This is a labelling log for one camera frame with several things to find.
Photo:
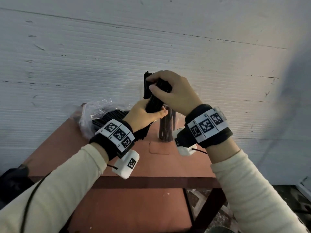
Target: white wall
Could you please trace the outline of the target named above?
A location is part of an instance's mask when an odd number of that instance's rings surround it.
[[[271,183],[295,184],[311,161],[310,7],[311,0],[0,0],[0,172],[66,119],[66,104],[137,101],[143,73],[169,69],[223,109]]]

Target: cream long sleeve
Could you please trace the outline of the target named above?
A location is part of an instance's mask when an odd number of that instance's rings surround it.
[[[244,233],[307,232],[242,150],[211,168]]]
[[[25,232],[58,233],[106,166],[93,146],[82,147],[38,188],[29,208]],[[211,167],[244,233],[307,232],[243,151]],[[1,233],[19,232],[34,187],[0,211]]]

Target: table leg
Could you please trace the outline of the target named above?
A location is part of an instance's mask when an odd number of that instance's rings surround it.
[[[199,215],[192,223],[192,230],[206,229],[212,222],[222,205],[226,202],[226,196],[221,188],[213,188]]]

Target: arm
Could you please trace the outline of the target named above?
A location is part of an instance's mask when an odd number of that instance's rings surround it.
[[[139,101],[123,119],[133,132],[168,114],[164,108],[156,113],[146,113],[148,101]],[[92,143],[82,147],[78,153],[51,172],[30,203],[25,232],[58,233],[103,173],[109,157],[99,144]],[[20,232],[26,203],[36,185],[37,183],[0,211],[1,233]]]
[[[152,93],[175,111],[187,116],[202,104],[186,78],[171,71],[159,71],[147,80],[168,81],[171,93],[150,86]],[[218,179],[231,209],[245,233],[307,232],[269,182],[232,138],[206,149],[211,168]]]

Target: wristband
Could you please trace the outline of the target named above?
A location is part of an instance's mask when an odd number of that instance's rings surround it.
[[[109,160],[122,158],[134,145],[135,137],[131,126],[123,120],[112,119],[99,129],[90,143],[96,142],[105,149]]]
[[[226,120],[218,107],[199,105],[185,118],[186,126],[178,133],[175,142],[183,147],[196,143],[202,148],[218,145],[233,135]]]

